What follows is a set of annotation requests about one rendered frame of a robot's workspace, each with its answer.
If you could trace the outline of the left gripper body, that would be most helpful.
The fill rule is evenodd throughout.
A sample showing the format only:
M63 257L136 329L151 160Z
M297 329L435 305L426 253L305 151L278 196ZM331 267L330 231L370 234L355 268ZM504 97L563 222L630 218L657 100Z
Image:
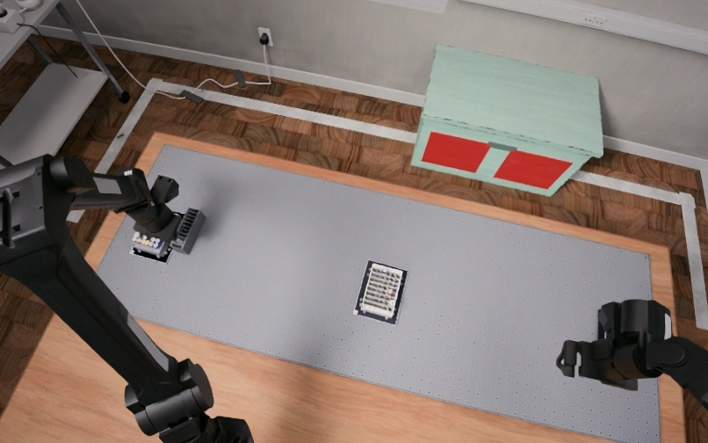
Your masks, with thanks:
M157 215L153 221L151 221L147 224L140 224L140 225L138 224L138 222L136 222L133 226L133 229L135 231L139 231L144 236L152 237L152 238L164 241L164 242L167 242L168 240L171 241L174 236L174 231L182 219L179 215L174 214L171 221L170 221L170 224L166 225L158 217L158 215L159 215L159 208L157 207Z

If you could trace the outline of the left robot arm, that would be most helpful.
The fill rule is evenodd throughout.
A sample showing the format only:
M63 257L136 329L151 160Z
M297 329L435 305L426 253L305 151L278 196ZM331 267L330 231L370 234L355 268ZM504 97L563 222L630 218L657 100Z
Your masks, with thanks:
M214 399L203 367L189 358L178 362L152 340L69 232L69 211L99 208L147 224L158 207L158 217L170 224L174 213L164 203L179 195L174 178L158 175L149 190L143 170L131 165L117 174L90 172L81 159L50 154L1 169L0 271L35 293L131 384L125 406L144 434L159 433L163 443L247 443L243 432L206 415Z

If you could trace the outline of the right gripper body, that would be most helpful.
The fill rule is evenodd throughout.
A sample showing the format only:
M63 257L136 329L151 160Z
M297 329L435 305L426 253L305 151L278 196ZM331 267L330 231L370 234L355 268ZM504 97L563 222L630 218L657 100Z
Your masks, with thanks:
M638 379L627 379L614 366L614 352L616 346L609 359L591 359L591 343L586 341L567 340L565 346L565 364L570 366L577 365L577 353L581 355L581 365L579 366L579 376L597 381L602 384L628 389L632 391L638 390ZM627 379L619 381L619 379Z

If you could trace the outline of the white tube rack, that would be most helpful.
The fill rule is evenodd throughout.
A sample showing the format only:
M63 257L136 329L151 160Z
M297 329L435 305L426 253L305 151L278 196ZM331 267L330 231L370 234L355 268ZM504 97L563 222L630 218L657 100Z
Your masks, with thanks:
M383 268L387 269L386 275L381 274ZM388 316L391 318L393 316L394 306L390 307L389 302L396 302L401 283L401 276L402 271L382 265L372 264L361 310L366 310L367 312L371 312L373 314ZM391 296L387 295L388 289L393 291Z

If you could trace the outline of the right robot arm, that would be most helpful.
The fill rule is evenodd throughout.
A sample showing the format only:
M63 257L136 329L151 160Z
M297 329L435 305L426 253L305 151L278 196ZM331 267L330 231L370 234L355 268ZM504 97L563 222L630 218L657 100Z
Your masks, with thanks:
M673 335L667 307L655 300L631 299L601 308L597 318L611 338L591 342L592 360L609 359L620 345L613 363L624 377L647 379L664 373L708 410L708 351Z

